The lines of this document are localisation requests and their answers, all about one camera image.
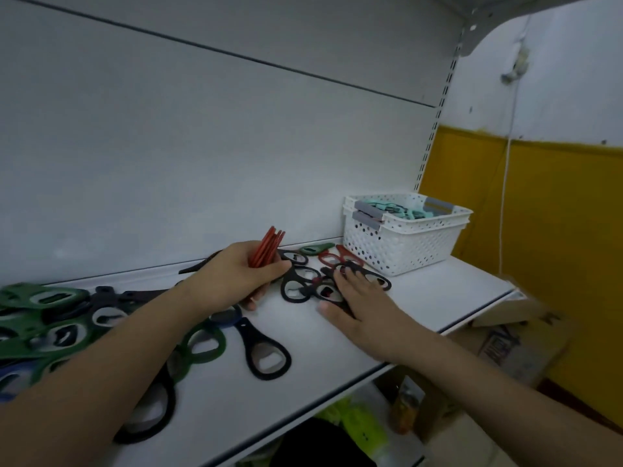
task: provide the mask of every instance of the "right hand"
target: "right hand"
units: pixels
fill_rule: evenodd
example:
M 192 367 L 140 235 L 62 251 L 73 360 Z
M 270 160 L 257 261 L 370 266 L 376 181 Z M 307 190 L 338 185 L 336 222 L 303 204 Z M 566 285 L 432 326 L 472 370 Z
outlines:
M 429 341 L 439 337 L 398 308 L 377 282 L 370 282 L 360 272 L 353 273 L 349 268 L 346 278 L 340 272 L 334 275 L 356 319 L 327 301 L 322 301 L 318 310 L 377 361 L 409 365 L 419 347 L 426 347 Z

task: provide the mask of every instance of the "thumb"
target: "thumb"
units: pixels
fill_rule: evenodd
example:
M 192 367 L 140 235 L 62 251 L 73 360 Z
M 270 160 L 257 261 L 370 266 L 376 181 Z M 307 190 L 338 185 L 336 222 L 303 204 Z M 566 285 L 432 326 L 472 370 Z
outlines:
M 272 282 L 276 278 L 281 277 L 281 275 L 285 274 L 291 266 L 292 262 L 289 260 L 281 260 L 256 269 L 255 275 L 257 278 L 257 286 Z
M 318 312 L 323 315 L 333 326 L 338 328 L 351 341 L 354 338 L 357 326 L 361 324 L 356 319 L 348 316 L 344 311 L 328 301 L 321 301 Z

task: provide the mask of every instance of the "teal item in basket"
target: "teal item in basket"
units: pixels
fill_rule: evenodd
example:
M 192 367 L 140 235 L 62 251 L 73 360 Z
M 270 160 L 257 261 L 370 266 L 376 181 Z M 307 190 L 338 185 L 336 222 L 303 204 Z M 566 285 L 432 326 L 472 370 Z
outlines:
M 398 205 L 397 203 L 384 202 L 380 200 L 365 200 L 365 202 L 381 211 L 392 213 L 396 218 L 403 218 L 406 220 L 420 220 L 422 218 L 432 218 L 434 216 L 431 211 L 414 210 L 412 208 Z

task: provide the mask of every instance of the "left hand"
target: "left hand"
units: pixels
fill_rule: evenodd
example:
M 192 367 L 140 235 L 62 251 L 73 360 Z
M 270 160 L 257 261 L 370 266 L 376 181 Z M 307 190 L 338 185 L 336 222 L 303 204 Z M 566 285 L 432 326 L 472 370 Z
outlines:
M 231 244 L 176 288 L 186 292 L 191 305 L 203 318 L 241 301 L 248 310 L 255 310 L 256 302 L 264 296 L 270 282 L 292 265 L 275 252 L 272 264 L 257 269 L 249 267 L 249 258 L 259 245 L 260 241 Z

